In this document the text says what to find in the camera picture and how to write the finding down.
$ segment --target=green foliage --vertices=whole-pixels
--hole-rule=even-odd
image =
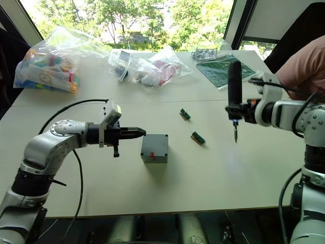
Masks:
[[[222,38],[232,5],[222,0],[179,0],[172,8],[176,31],[170,45],[178,51],[189,51],[201,42]]]
[[[149,43],[143,43],[143,42],[133,42],[133,43],[118,43],[118,44],[112,44],[108,43],[106,44],[110,48],[120,48],[120,49],[130,49],[132,50],[139,50],[139,51],[151,51],[151,45]]]
[[[89,33],[107,47],[127,48],[130,44],[132,49],[151,51],[166,44],[188,51],[199,43],[222,38],[232,7],[231,0],[177,0],[170,8],[173,25],[165,29],[164,0],[35,1],[39,12],[31,18],[44,38],[56,25],[63,25]],[[134,21],[141,23],[141,33],[130,29]],[[114,44],[104,41],[103,33],[109,33]],[[134,35],[144,36],[142,43],[134,42]]]
[[[276,44],[274,44],[274,43],[242,41],[241,46],[240,46],[239,49],[243,50],[244,45],[255,45],[255,46],[257,46],[261,55],[263,55],[265,51],[272,51],[273,48],[276,46]]]

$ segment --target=electronic component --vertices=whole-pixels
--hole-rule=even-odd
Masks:
[[[179,114],[182,116],[182,118],[184,120],[188,120],[191,118],[191,116],[189,116],[189,114],[183,108],[181,108],[181,111],[179,111]]]
[[[141,158],[145,164],[166,164],[168,161],[168,135],[145,135],[142,140]]]
[[[205,143],[205,139],[203,139],[203,137],[200,136],[196,131],[193,131],[191,138],[200,146]]]

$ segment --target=bag of colorful pieces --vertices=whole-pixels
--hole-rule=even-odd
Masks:
[[[91,35],[57,26],[51,36],[33,46],[16,68],[14,87],[64,90],[79,87],[80,57],[108,56]]]
[[[14,87],[75,93],[80,83],[76,67],[75,58],[44,54],[31,48],[16,68]]]

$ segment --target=plastic bag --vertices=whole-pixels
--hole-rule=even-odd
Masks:
[[[114,75],[118,81],[122,82],[128,77],[128,67],[131,62],[131,54],[120,49],[114,49],[108,58],[108,71]]]
[[[217,39],[215,40],[214,44],[216,45],[218,50],[232,50],[231,45],[224,39]]]
[[[64,90],[75,93],[80,57],[105,57],[108,52],[95,44],[92,36],[58,26],[52,35],[26,53],[17,65],[14,87]]]
[[[130,79],[147,88],[161,87],[192,71],[176,56],[171,46],[166,46],[149,59],[133,59]]]
[[[215,60],[217,58],[217,46],[214,43],[201,43],[193,48],[191,56],[195,64]]]

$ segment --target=table surface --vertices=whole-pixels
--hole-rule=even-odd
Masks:
[[[270,70],[255,51],[234,50],[231,53],[241,62],[256,71]],[[116,103],[138,102],[180,102],[180,101],[215,101],[228,99],[228,90],[219,91],[195,66],[189,52],[177,53],[178,57],[193,73],[177,79],[160,89],[145,90],[128,82],[117,82],[108,73],[106,59],[86,58],[81,60],[79,71],[80,90],[77,94],[54,93],[50,90],[25,89],[13,106],[39,106],[39,104],[65,106],[76,100],[110,98]],[[150,57],[152,53],[133,53],[134,57]],[[259,97],[256,87],[243,83],[243,98]]]
[[[234,51],[234,54],[237,57],[247,54],[252,60],[257,57],[250,51]],[[256,60],[255,65],[263,67],[263,62],[259,62],[258,65]],[[214,89],[208,80],[203,82],[205,77],[200,75],[195,72],[192,77],[188,76],[188,80],[177,81],[149,95],[139,89],[131,98],[127,96],[128,91],[135,89],[127,87],[132,87],[132,84],[119,84],[121,86],[118,87],[117,81],[109,81],[111,86],[107,85],[107,90],[112,87],[111,90],[119,94],[110,93],[109,96],[120,101],[121,126],[140,127],[148,134],[169,135],[168,163],[145,165],[140,157],[141,138],[121,141],[119,158],[113,158],[110,147],[90,145],[78,149],[84,172],[84,200],[79,216],[277,205],[285,180],[303,164],[304,141],[292,132],[242,122],[236,144],[232,123],[224,111],[227,91]],[[193,77],[197,77],[196,83],[192,81]],[[246,85],[243,88],[244,97],[256,97],[257,92],[253,93]],[[204,98],[201,86],[205,87],[208,98]],[[197,96],[181,90],[178,90],[179,95],[175,93],[177,89],[189,91],[189,87],[200,92]],[[100,93],[98,97],[105,97],[101,89],[94,87],[94,90]],[[57,91],[23,91],[0,121],[0,155],[3,161],[0,164],[0,195],[3,196],[12,183],[24,147],[43,123],[65,103],[94,98],[95,93],[88,92],[92,95],[86,95],[81,87],[80,93],[73,99]],[[101,107],[100,104],[78,105],[56,120],[68,118],[97,123]],[[191,120],[181,118],[181,107],[188,111]],[[206,139],[204,146],[190,139],[194,130]],[[45,205],[49,209],[47,216],[71,217],[75,213],[80,190],[78,163],[73,154],[67,156],[55,178],[68,186],[51,186]],[[287,190],[285,203],[289,203],[290,194],[291,188]]]

